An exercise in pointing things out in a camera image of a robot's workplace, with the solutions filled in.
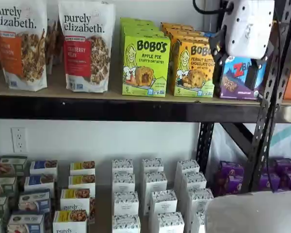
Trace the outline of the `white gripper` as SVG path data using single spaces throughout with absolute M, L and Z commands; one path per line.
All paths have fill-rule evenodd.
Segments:
M 245 86 L 255 89 L 262 79 L 267 57 L 275 2 L 273 0 L 230 0 L 223 18 L 222 27 L 209 38 L 211 55 L 216 64 L 222 66 L 229 55 L 252 58 L 246 75 Z

